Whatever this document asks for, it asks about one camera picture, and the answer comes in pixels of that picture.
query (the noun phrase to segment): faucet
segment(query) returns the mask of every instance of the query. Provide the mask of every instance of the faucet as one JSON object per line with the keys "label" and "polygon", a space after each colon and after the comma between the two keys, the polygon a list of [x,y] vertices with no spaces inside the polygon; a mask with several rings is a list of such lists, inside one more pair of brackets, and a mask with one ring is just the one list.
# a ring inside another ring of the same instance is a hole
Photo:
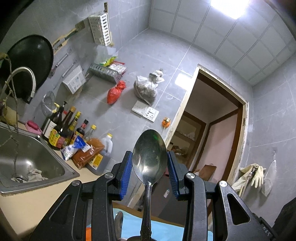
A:
{"label": "faucet", "polygon": [[5,82],[5,85],[4,85],[4,87],[3,87],[3,89],[2,89],[2,92],[1,92],[1,94],[0,94],[0,99],[2,98],[2,95],[4,94],[4,92],[5,92],[6,88],[7,88],[7,85],[8,85],[9,82],[11,81],[11,78],[12,78],[13,76],[15,76],[17,73],[20,73],[20,72],[27,72],[27,73],[29,73],[30,76],[31,76],[31,80],[32,80],[32,91],[31,91],[30,96],[29,96],[28,99],[27,99],[27,102],[30,102],[30,101],[32,100],[32,98],[34,97],[35,92],[36,92],[36,78],[35,78],[35,75],[34,75],[33,71],[32,71],[30,68],[28,68],[28,67],[19,67],[19,68],[16,68],[16,69],[11,73],[11,75],[8,76],[8,79],[7,79],[7,81]]}

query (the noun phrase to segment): beige countertop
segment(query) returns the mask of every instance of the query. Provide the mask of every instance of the beige countertop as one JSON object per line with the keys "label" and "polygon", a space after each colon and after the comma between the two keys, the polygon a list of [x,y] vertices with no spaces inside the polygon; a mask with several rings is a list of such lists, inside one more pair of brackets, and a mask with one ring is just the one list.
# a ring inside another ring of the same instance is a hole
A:
{"label": "beige countertop", "polygon": [[85,167],[78,170],[72,160],[66,161],[66,163],[77,171],[80,176],[33,191],[10,196],[0,195],[0,208],[19,236],[25,236],[35,229],[49,208],[73,180],[87,183],[99,177]]}

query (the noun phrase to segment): light blue surface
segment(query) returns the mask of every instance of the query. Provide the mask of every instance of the light blue surface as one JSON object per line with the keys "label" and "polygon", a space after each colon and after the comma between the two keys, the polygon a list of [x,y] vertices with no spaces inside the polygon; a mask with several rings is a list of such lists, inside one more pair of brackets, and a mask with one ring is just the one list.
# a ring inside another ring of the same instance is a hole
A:
{"label": "light blue surface", "polygon": [[[139,236],[142,219],[118,208],[113,208],[114,217],[119,211],[123,212],[121,237],[129,238],[133,236]],[[151,237],[157,241],[182,241],[184,231],[184,228],[182,227],[151,221],[151,229]],[[211,231],[207,232],[207,240],[213,241],[213,233]]]}

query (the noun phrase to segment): silver screw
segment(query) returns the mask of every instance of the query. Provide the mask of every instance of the silver screw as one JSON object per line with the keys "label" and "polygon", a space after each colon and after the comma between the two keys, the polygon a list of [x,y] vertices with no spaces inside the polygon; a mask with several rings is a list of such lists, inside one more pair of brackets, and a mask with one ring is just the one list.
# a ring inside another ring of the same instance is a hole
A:
{"label": "silver screw", "polygon": [[110,172],[108,172],[108,173],[105,174],[105,178],[107,178],[107,179],[110,179],[112,177],[113,177],[113,174],[110,173]]}
{"label": "silver screw", "polygon": [[227,182],[225,182],[225,181],[221,181],[221,182],[219,182],[219,185],[220,185],[221,187],[227,187]]}
{"label": "silver screw", "polygon": [[190,179],[193,179],[193,178],[195,178],[195,174],[189,172],[189,173],[186,174],[186,177],[188,177],[188,178],[190,178]]}
{"label": "silver screw", "polygon": [[74,180],[73,182],[71,182],[72,186],[74,186],[74,187],[75,187],[75,186],[78,186],[79,183],[80,183],[79,180]]}

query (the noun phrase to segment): white rubber glove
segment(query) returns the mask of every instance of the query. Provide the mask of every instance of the white rubber glove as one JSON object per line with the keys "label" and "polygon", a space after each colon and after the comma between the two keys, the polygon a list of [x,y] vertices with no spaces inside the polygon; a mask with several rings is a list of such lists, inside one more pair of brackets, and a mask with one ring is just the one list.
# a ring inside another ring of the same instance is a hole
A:
{"label": "white rubber glove", "polygon": [[253,186],[254,183],[255,183],[255,188],[257,188],[258,185],[259,185],[259,187],[261,187],[261,185],[263,185],[263,178],[264,178],[263,170],[266,170],[266,168],[263,168],[262,166],[258,167],[258,169],[255,173],[255,176],[252,179],[251,186]]}

